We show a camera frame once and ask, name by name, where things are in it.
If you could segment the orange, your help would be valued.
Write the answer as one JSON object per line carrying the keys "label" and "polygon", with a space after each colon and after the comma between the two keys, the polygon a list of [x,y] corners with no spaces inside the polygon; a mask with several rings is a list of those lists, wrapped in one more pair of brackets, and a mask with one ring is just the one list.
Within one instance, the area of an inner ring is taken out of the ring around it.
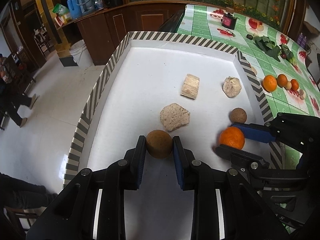
{"label": "orange", "polygon": [[297,91],[299,89],[299,83],[296,79],[292,79],[291,81],[291,89],[293,91]]}
{"label": "orange", "polygon": [[263,87],[266,91],[273,92],[277,88],[277,80],[272,75],[267,75],[263,79]]}
{"label": "orange", "polygon": [[279,87],[283,88],[287,85],[287,77],[284,74],[279,74],[277,76],[277,84]]}
{"label": "orange", "polygon": [[245,136],[239,128],[231,126],[221,132],[219,144],[242,150],[245,145]]}

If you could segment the dark brown round fruit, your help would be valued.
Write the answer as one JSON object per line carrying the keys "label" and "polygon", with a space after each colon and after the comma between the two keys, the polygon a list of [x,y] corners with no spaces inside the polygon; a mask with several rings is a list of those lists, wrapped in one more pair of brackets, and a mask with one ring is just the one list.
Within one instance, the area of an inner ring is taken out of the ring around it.
{"label": "dark brown round fruit", "polygon": [[245,123],[247,120],[247,114],[242,108],[235,108],[229,114],[229,119],[231,122]]}

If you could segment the pale ridged block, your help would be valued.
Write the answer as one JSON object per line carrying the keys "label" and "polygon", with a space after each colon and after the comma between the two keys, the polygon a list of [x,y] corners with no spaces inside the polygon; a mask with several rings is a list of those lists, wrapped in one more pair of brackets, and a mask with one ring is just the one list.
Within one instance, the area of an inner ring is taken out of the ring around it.
{"label": "pale ridged block", "polygon": [[242,86],[237,77],[227,77],[224,80],[222,90],[229,98],[236,97],[241,92]]}

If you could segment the tan round longan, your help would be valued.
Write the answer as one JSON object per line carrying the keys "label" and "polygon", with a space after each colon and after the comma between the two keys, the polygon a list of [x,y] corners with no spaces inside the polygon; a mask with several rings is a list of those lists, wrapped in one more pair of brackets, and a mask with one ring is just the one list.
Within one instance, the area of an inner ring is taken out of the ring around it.
{"label": "tan round longan", "polygon": [[291,88],[292,88],[292,83],[290,81],[287,81],[287,83],[285,85],[285,89],[290,90]]}

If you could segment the speckled pink sponge block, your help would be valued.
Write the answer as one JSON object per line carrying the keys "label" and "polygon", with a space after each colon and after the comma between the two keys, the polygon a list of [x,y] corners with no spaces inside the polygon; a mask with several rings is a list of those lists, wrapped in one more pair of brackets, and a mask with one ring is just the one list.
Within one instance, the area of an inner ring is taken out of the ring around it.
{"label": "speckled pink sponge block", "polygon": [[167,132],[172,132],[189,124],[190,112],[177,103],[171,103],[161,110],[160,121]]}

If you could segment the beige rectangular block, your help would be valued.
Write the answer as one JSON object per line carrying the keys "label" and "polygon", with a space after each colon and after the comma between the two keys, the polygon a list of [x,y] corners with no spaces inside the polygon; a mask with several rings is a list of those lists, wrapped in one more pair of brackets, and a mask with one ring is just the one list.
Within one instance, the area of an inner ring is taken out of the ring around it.
{"label": "beige rectangular block", "polygon": [[199,85],[199,77],[187,74],[181,89],[181,95],[195,100],[198,95]]}

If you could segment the green fruit-print tablecloth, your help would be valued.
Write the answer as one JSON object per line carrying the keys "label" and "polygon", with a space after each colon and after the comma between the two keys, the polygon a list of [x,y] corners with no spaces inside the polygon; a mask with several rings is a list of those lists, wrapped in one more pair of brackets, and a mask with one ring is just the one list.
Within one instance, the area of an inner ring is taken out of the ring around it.
{"label": "green fruit-print tablecloth", "polygon": [[[262,82],[267,75],[277,77],[283,74],[289,81],[296,80],[299,89],[294,91],[278,87],[273,92],[258,85],[258,94],[262,97],[263,117],[270,120],[278,112],[319,116],[319,88],[305,65],[302,56],[304,50],[276,29],[256,21],[248,16],[234,13],[237,18],[235,29],[222,26],[224,10],[220,8],[192,5],[185,7],[184,18],[178,28],[183,35],[198,36],[224,43],[226,48],[238,48],[254,72],[254,79]],[[247,35],[266,36],[277,45],[287,45],[292,52],[294,63],[280,57],[278,60],[266,55]]]}

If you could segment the green bok choy right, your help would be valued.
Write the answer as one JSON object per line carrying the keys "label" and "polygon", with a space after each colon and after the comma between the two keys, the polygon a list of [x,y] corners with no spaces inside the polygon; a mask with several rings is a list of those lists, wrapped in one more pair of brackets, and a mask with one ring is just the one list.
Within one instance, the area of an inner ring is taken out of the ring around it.
{"label": "green bok choy right", "polygon": [[280,47],[282,54],[285,55],[285,59],[287,59],[287,61],[289,61],[289,63],[291,63],[293,66],[296,66],[297,60],[294,57],[293,52],[288,48],[288,46],[286,44],[281,44]]}

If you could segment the green leafy vegetable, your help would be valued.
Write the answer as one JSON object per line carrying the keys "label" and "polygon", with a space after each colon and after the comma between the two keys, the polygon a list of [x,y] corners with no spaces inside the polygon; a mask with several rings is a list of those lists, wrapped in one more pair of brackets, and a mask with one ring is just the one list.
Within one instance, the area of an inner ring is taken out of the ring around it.
{"label": "green leafy vegetable", "polygon": [[253,41],[266,55],[280,62],[281,48],[267,36],[255,36]]}

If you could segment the dark small fruit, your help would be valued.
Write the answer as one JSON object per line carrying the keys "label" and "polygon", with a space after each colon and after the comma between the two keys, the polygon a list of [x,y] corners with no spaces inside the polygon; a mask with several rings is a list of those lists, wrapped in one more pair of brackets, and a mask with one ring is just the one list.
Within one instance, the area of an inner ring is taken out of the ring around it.
{"label": "dark small fruit", "polygon": [[253,40],[253,36],[250,35],[250,34],[247,34],[246,37],[247,37],[249,40]]}

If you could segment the purple bottles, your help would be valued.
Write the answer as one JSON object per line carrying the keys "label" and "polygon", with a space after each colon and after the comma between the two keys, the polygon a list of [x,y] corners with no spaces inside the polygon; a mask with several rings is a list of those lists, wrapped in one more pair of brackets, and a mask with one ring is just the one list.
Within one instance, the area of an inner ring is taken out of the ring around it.
{"label": "purple bottles", "polygon": [[300,33],[298,35],[298,38],[297,38],[297,44],[301,47],[301,48],[305,48],[305,45],[306,45],[306,36],[303,34],[303,33]]}

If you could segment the white striped-rim tray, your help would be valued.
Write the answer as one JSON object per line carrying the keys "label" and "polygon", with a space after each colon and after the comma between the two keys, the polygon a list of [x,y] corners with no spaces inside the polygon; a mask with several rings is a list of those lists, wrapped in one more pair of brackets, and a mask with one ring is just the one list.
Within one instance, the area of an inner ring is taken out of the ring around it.
{"label": "white striped-rim tray", "polygon": [[80,115],[66,185],[50,210],[52,239],[282,239],[287,231],[246,181],[233,150],[269,170],[278,145],[236,128],[230,111],[264,127],[274,117],[242,52],[177,33],[121,41]]}

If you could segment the black pink-label jar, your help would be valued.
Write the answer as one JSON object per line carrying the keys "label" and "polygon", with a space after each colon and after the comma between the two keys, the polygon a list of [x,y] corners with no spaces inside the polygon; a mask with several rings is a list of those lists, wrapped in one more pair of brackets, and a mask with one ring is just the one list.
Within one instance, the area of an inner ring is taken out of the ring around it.
{"label": "black pink-label jar", "polygon": [[233,16],[231,13],[224,13],[222,18],[222,26],[231,30],[235,29],[237,17]]}

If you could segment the white bucket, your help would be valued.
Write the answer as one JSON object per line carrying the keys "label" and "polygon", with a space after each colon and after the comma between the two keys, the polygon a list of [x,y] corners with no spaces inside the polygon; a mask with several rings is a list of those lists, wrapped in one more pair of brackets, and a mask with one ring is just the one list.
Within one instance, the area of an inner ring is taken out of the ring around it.
{"label": "white bucket", "polygon": [[87,69],[93,65],[93,60],[87,49],[84,40],[80,40],[73,44],[69,49],[70,54],[73,57],[73,61],[81,68]]}

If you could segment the wooden cabinet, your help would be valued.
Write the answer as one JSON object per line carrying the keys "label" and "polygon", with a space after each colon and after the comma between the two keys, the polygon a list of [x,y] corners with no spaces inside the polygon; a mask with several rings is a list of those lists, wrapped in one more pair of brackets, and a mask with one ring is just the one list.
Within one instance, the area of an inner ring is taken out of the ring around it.
{"label": "wooden cabinet", "polygon": [[93,63],[104,65],[127,33],[157,31],[172,15],[184,10],[186,4],[178,0],[131,2],[98,10],[59,29],[70,45],[84,40]]}

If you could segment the blue water jug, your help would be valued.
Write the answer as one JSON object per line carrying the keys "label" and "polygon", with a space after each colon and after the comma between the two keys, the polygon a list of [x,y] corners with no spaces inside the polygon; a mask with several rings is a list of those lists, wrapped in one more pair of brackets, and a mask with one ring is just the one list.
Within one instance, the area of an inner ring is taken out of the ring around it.
{"label": "blue water jug", "polygon": [[80,6],[76,3],[76,0],[67,0],[67,5],[69,12],[71,13],[71,18],[73,20],[76,20],[77,18],[81,17],[82,12]]}

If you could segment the green snack bag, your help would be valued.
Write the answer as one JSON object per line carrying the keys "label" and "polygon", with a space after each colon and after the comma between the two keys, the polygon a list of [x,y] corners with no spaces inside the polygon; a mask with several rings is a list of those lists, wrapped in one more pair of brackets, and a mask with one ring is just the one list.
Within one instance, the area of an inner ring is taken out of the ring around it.
{"label": "green snack bag", "polygon": [[58,27],[61,27],[72,20],[69,9],[60,3],[57,3],[53,7],[52,13],[55,15],[54,19]]}

